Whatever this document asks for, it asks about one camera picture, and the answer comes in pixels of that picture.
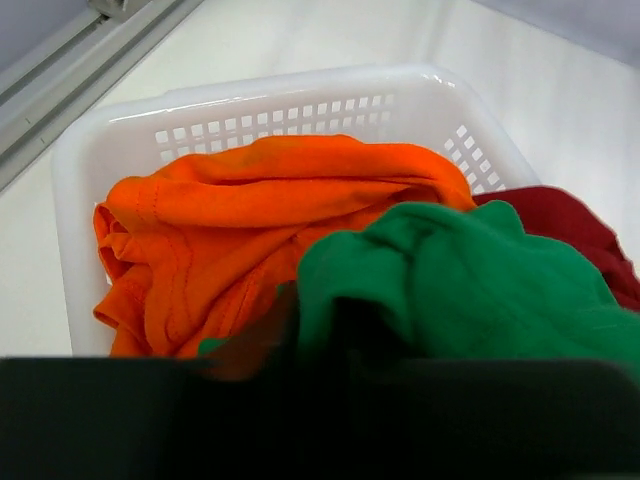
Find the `orange t shirt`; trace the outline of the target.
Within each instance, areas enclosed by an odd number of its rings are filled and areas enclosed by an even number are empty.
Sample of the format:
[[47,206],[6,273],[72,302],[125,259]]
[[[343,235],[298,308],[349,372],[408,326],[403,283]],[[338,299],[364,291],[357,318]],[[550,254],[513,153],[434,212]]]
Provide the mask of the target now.
[[411,144],[271,136],[183,156],[95,207],[111,286],[94,315],[114,330],[115,357],[193,357],[260,317],[316,241],[405,201],[474,207],[463,174]]

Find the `green t shirt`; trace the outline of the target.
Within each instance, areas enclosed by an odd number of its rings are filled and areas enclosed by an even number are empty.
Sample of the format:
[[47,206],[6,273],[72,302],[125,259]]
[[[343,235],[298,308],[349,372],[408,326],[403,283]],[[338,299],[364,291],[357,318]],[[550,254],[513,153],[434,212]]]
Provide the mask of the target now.
[[562,241],[509,204],[398,204],[362,230],[304,232],[300,361],[599,360],[639,373],[639,316]]

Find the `red t shirt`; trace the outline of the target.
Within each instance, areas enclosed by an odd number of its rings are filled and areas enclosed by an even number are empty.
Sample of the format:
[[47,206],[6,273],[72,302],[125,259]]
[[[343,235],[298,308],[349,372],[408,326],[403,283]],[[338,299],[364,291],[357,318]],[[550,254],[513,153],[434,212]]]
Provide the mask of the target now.
[[585,256],[601,273],[619,305],[639,310],[639,279],[623,252],[617,234],[592,210],[568,192],[549,186],[530,186],[483,193],[480,206],[500,200],[518,213],[527,233],[565,242]]

